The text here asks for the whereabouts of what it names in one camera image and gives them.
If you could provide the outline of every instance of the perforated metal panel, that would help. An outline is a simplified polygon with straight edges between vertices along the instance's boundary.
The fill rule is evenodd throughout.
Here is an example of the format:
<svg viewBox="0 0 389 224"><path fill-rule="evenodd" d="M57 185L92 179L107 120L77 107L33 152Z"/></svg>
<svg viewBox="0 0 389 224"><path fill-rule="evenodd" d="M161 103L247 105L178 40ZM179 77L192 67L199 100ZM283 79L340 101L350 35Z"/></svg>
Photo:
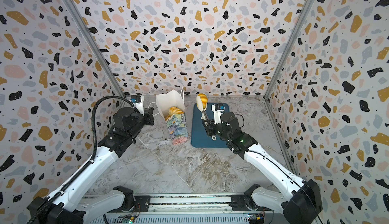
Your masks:
<svg viewBox="0 0 389 224"><path fill-rule="evenodd" d="M122 223L119 216L107 216L109 223ZM96 218L90 223L104 223L103 217ZM136 218L136 224L248 224L247 214L190 214L190 215L141 215Z"/></svg>

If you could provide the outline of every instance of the gray marble surface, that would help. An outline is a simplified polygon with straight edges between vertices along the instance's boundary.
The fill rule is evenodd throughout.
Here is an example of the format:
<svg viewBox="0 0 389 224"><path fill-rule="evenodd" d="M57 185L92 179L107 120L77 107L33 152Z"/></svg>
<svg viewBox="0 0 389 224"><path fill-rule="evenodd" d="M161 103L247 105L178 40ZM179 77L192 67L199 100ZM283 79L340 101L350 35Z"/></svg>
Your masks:
<svg viewBox="0 0 389 224"><path fill-rule="evenodd" d="M144 106L153 101L154 96L145 96ZM227 103L231 112L243 115L242 131L286 165L262 98L209 97L208 101ZM190 137L196 98L186 97L184 102ZM194 148L190 140L173 145L163 118L154 118L155 124L143 127L136 144L101 175L88 194L104 194L118 185L135 193L244 192L255 183L273 189L268 178L229 149Z"/></svg>

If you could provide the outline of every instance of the side wall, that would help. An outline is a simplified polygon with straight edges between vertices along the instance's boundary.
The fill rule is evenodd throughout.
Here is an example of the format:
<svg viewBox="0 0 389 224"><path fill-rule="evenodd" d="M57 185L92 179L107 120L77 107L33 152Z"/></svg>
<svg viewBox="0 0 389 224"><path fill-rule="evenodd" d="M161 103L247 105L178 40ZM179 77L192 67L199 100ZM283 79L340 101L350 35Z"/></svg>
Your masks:
<svg viewBox="0 0 389 224"><path fill-rule="evenodd" d="M127 94L263 94L304 0L74 0Z"/></svg>
<svg viewBox="0 0 389 224"><path fill-rule="evenodd" d="M0 223L24 224L89 157L92 106L113 91L61 0L0 6ZM100 105L99 138L115 108Z"/></svg>
<svg viewBox="0 0 389 224"><path fill-rule="evenodd" d="M323 223L389 223L389 0L315 0L269 102Z"/></svg>

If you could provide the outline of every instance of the gift bag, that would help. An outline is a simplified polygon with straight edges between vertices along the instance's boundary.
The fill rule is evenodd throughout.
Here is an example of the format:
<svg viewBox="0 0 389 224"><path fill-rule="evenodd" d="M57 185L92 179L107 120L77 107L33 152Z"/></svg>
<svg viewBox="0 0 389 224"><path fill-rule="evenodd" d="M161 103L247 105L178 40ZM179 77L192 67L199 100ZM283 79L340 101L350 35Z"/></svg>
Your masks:
<svg viewBox="0 0 389 224"><path fill-rule="evenodd" d="M176 90L172 90L166 94L156 95L155 103L158 106L159 114L166 122L173 145L187 141L189 135L185 121L184 91L181 90L181 93L178 93Z"/></svg>

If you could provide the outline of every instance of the blue cutting board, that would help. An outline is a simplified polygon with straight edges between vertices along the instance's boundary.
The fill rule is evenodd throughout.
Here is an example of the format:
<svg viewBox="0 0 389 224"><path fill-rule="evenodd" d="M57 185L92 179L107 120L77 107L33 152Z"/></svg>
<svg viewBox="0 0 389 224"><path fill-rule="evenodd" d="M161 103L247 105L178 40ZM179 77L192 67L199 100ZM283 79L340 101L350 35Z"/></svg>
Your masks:
<svg viewBox="0 0 389 224"><path fill-rule="evenodd" d="M216 103L207 104L207 115L209 119L214 119L214 112L212 111L212 105ZM223 103L226 107L225 112L229 112L230 108L228 104ZM207 135L205 128L201 120L202 113L198 110L197 105L193 106L193 122L192 122L192 138L191 143L193 147L199 148L228 148L226 142L221 140L219 136L216 136L216 140L212 140Z"/></svg>

